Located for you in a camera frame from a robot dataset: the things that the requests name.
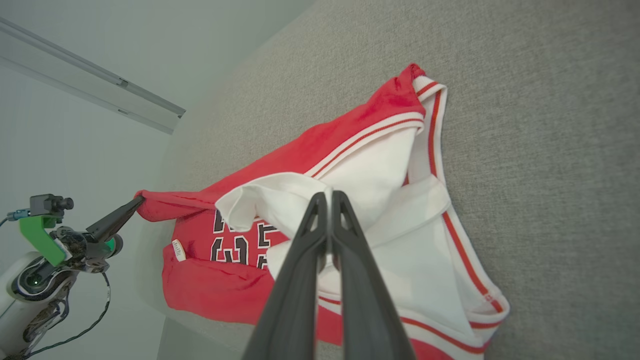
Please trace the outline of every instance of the gray fabric surface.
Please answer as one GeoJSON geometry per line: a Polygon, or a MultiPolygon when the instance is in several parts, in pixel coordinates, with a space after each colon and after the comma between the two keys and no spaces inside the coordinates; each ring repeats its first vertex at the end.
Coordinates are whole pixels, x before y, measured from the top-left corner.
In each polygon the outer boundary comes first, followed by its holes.
{"type": "MultiPolygon", "coordinates": [[[[416,62],[449,86],[447,185],[513,308],[487,358],[637,358],[638,10],[633,1],[318,0],[187,112],[158,190],[199,190],[416,62]]],[[[143,298],[242,348],[250,327],[166,308],[160,251],[171,228],[150,225],[141,240],[143,298]]]]}

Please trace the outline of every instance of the cable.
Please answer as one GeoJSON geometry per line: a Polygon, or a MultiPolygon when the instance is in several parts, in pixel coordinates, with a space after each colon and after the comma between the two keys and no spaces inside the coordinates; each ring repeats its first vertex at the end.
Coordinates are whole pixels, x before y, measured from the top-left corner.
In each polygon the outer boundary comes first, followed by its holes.
{"type": "Polygon", "coordinates": [[[32,353],[30,353],[29,355],[26,355],[25,357],[23,357],[23,359],[29,359],[31,356],[34,356],[35,354],[39,354],[41,352],[43,352],[44,350],[49,350],[50,348],[54,348],[54,347],[58,347],[60,345],[64,345],[66,343],[68,343],[69,341],[74,341],[75,339],[78,339],[80,336],[86,334],[87,332],[89,332],[91,329],[93,329],[93,327],[95,327],[100,320],[102,320],[102,318],[104,317],[104,314],[107,313],[107,310],[109,309],[109,303],[111,302],[111,285],[109,284],[109,279],[107,278],[107,274],[106,273],[102,273],[102,276],[104,277],[104,282],[107,283],[107,302],[106,304],[104,304],[104,310],[102,311],[102,314],[100,314],[100,317],[98,317],[98,320],[96,320],[93,324],[91,324],[91,326],[89,326],[88,329],[84,330],[83,332],[79,333],[76,336],[73,336],[65,341],[61,341],[59,343],[55,343],[53,345],[50,345],[48,347],[44,347],[41,348],[40,350],[34,351],[32,353]]]}

